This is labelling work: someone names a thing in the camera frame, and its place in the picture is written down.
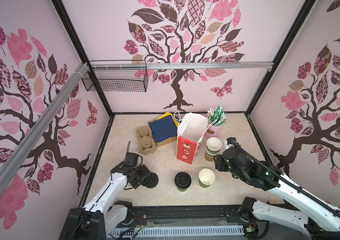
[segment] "black cup lid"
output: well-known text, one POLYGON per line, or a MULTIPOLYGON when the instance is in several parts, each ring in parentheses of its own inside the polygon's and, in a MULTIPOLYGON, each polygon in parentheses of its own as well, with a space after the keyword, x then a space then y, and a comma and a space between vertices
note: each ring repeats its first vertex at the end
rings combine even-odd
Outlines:
POLYGON ((192 184, 192 178, 186 172, 179 172, 174 179, 175 185, 180 189, 187 189, 192 184))

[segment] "tree mural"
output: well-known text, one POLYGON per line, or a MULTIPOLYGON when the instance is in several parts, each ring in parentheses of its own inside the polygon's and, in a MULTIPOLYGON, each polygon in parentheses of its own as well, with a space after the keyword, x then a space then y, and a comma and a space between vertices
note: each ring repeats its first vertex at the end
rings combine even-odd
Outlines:
POLYGON ((314 66, 310 62, 299 66, 297 77, 289 85, 292 91, 281 98, 285 107, 292 110, 286 117, 295 133, 292 147, 286 156, 270 150, 280 161, 277 166, 289 174, 289 164, 302 146, 314 145, 310 154, 318 154, 318 164, 330 159, 329 176, 335 186, 340 171, 334 162, 334 154, 340 155, 340 57, 333 55, 326 45, 314 66))
MULTIPOLYGON (((127 40, 124 47, 129 54, 134 55, 133 63, 141 63, 142 60, 149 63, 237 62, 244 56, 242 53, 231 53, 244 44, 243 41, 233 42, 241 30, 235 29, 241 19, 240 9, 238 7, 234 13, 232 11, 238 0, 206 0, 210 2, 210 7, 215 4, 210 15, 205 11, 205 0, 138 2, 149 8, 139 9, 132 14, 132 17, 140 17, 145 24, 128 21, 129 31, 138 43, 127 40), (138 54, 138 47, 144 54, 138 54)), ((227 73, 224 69, 206 69, 204 74, 194 69, 148 70, 153 82, 157 79, 163 84, 171 82, 176 99, 165 108, 177 106, 180 111, 184 111, 181 106, 192 105, 183 99, 180 89, 182 79, 194 81, 197 75, 207 81, 208 77, 214 78, 224 73, 227 73)), ((232 81, 228 81, 224 88, 212 88, 211 91, 222 97, 225 93, 231 93, 231 84, 232 81)))
MULTIPOLYGON (((0 37, 0 45, 4 45, 7 40, 9 53, 15 62, 12 68, 9 68, 0 58, 0 141, 4 141, 4 145, 15 146, 24 139, 54 95, 59 92, 58 88, 68 79, 66 64, 58 70, 53 54, 48 58, 42 43, 31 35, 30 38, 32 44, 28 42, 26 31, 21 28, 18 29, 18 35, 11 33, 10 36, 0 37), (38 53, 38 57, 30 60, 30 54, 33 53, 38 53), (19 64, 24 60, 28 62, 24 70, 21 70, 19 64)), ((44 141, 30 152, 21 166, 28 168, 23 181, 32 192, 40 194, 40 184, 51 179, 54 169, 71 167, 77 173, 79 193, 81 176, 89 171, 89 168, 85 169, 89 155, 79 161, 61 154, 61 147, 66 146, 65 139, 70 137, 67 129, 78 124, 75 120, 81 107, 81 99, 75 99, 78 88, 77 85, 43 133, 44 141)), ((88 106, 91 115, 86 125, 95 124, 97 109, 89 101, 88 106)), ((13 152, 10 148, 0 147, 0 165, 13 152)))

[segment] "paper bag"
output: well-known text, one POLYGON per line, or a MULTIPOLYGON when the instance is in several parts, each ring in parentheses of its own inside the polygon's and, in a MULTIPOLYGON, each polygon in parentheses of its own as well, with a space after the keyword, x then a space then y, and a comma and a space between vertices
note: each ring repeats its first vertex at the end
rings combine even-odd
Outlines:
POLYGON ((206 117, 187 113, 177 129, 177 159, 192 164, 208 127, 206 117))

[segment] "stack of paper cups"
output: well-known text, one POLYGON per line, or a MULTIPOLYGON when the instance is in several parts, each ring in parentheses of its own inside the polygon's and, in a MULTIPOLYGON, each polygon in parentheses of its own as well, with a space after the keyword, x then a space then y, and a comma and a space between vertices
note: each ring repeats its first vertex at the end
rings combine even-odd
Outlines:
POLYGON ((209 138, 206 142, 205 159, 209 162, 214 161, 213 157, 219 154, 221 147, 222 142, 218 138, 209 138))

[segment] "beige marble table surface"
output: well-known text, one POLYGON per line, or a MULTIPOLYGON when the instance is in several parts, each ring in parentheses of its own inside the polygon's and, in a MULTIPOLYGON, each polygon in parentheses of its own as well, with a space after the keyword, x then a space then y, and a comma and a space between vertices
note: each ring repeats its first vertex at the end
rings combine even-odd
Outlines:
MULTIPOLYGON (((236 137, 243 149, 263 161, 264 157, 245 115, 242 113, 228 115, 218 138, 223 142, 228 137, 236 137)), ((139 154, 135 130, 160 116, 160 114, 115 116, 86 202, 89 202, 106 183, 110 170, 123 161, 129 141, 131 141, 129 152, 139 154)), ((244 197, 253 197, 263 202, 269 200, 272 204, 283 203, 281 198, 273 194, 247 185, 239 179, 233 179, 229 172, 217 171, 214 162, 205 160, 205 146, 206 137, 192 165, 176 159, 176 142, 157 148, 153 154, 142 156, 143 164, 158 175, 158 185, 153 189, 139 186, 137 189, 122 190, 115 200, 129 201, 134 206, 229 205, 241 204, 244 197), (216 176, 215 182, 206 189, 198 184, 198 173, 203 168, 211 169, 216 176), (178 191, 174 184, 174 177, 178 172, 187 172, 192 178, 191 186, 184 192, 178 191)))

